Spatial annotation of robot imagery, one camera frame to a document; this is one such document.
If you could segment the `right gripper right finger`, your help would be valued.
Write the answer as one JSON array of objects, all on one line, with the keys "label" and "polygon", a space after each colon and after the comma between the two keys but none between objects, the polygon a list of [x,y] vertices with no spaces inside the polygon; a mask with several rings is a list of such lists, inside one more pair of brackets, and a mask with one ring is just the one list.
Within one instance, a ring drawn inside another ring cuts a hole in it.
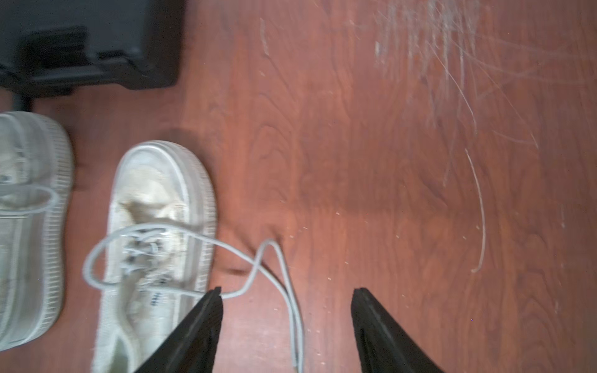
[{"label": "right gripper right finger", "polygon": [[356,288],[351,318],[363,372],[440,372],[366,288]]}]

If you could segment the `black plastic tool case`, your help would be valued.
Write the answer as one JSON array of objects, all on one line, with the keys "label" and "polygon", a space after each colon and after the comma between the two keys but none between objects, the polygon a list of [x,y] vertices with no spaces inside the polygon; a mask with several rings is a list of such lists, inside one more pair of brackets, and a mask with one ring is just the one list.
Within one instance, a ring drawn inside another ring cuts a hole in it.
[{"label": "black plastic tool case", "polygon": [[170,87],[185,8],[184,1],[3,1],[1,86],[30,97],[84,85]]}]

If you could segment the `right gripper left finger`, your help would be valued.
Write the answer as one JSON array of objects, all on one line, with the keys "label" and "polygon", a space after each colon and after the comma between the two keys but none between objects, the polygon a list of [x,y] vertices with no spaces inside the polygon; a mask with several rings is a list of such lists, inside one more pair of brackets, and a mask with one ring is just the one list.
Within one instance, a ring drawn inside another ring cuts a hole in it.
[{"label": "right gripper left finger", "polygon": [[137,373],[213,371],[222,328],[221,291],[207,292]]}]

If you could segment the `beige sneaker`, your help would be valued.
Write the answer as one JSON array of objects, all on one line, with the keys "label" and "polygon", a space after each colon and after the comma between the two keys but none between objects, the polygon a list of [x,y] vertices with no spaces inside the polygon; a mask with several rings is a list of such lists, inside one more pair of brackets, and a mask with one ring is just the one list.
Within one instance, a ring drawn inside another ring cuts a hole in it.
[{"label": "beige sneaker", "polygon": [[249,256],[217,240],[217,208],[207,170],[190,150],[146,141],[121,159],[111,192],[108,231],[82,268],[101,294],[94,372],[133,372],[149,360],[208,292],[215,248],[250,265],[246,294],[262,274],[289,314],[292,367],[305,368],[304,326],[280,245],[261,243]]},{"label": "beige sneaker", "polygon": [[63,305],[63,233],[74,177],[65,129],[43,115],[1,115],[1,349],[45,334]]}]

